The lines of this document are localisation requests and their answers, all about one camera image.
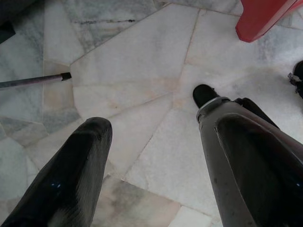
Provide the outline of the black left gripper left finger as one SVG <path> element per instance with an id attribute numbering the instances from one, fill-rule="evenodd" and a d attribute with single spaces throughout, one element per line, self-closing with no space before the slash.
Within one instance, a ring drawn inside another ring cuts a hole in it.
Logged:
<path id="1" fill-rule="evenodd" d="M 109 120 L 87 119 L 37 174 L 2 226 L 91 226 L 112 135 Z"/>

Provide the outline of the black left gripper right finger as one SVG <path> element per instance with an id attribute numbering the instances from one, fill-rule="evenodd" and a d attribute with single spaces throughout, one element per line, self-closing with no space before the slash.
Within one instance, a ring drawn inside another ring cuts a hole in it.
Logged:
<path id="1" fill-rule="evenodd" d="M 238 114 L 215 126 L 244 203 L 259 227 L 303 225 L 303 146 Z"/>

